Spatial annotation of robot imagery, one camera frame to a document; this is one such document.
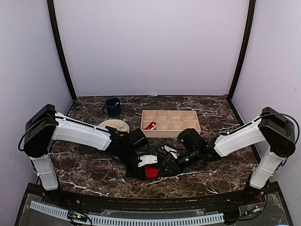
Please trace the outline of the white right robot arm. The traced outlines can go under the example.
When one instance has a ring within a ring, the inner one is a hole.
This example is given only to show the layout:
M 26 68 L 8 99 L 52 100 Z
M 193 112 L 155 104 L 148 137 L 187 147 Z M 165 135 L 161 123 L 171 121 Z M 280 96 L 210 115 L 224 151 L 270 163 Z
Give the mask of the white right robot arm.
M 183 130 L 178 139 L 186 152 L 169 160 L 164 170 L 178 175 L 197 161 L 214 162 L 242 148 L 267 142 L 268 149 L 251 174 L 249 187 L 240 193 L 242 203 L 250 204 L 258 197 L 258 190 L 265 186 L 272 174 L 295 152 L 299 137 L 300 126 L 295 118 L 265 107 L 251 122 L 209 141 L 205 141 L 195 129 Z

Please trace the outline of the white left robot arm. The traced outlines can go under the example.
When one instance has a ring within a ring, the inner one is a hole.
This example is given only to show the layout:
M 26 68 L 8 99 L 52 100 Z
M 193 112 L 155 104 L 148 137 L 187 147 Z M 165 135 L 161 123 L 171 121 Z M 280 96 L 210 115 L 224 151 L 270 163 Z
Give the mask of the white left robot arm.
M 146 178 L 138 166 L 137 152 L 149 146 L 149 142 L 140 129 L 127 133 L 110 126 L 98 127 L 67 117 L 57 112 L 54 105 L 47 104 L 26 123 L 18 149 L 30 157 L 48 198 L 56 205 L 66 202 L 49 155 L 50 146 L 57 140 L 105 151 L 119 158 L 127 168 L 128 177 Z

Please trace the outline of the red sock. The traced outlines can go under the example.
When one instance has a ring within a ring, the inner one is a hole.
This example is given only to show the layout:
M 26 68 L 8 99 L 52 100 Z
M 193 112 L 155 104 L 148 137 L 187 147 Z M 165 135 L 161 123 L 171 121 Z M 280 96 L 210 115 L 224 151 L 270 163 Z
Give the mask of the red sock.
M 144 166 L 145 169 L 145 175 L 147 179 L 153 179 L 158 177 L 158 170 L 155 167 L 152 167 L 150 165 Z
M 152 121 L 148 124 L 148 126 L 146 126 L 144 128 L 144 130 L 155 130 L 156 129 L 156 122 L 155 121 Z

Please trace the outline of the wooden compartment tray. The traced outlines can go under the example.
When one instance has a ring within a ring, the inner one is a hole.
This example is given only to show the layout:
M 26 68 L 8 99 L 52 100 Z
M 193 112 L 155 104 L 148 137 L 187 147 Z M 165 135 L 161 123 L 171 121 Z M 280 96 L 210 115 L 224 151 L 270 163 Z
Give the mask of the wooden compartment tray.
M 144 130 L 152 121 L 156 129 Z M 147 138 L 175 138 L 189 128 L 201 132 L 196 111 L 143 110 L 140 128 Z

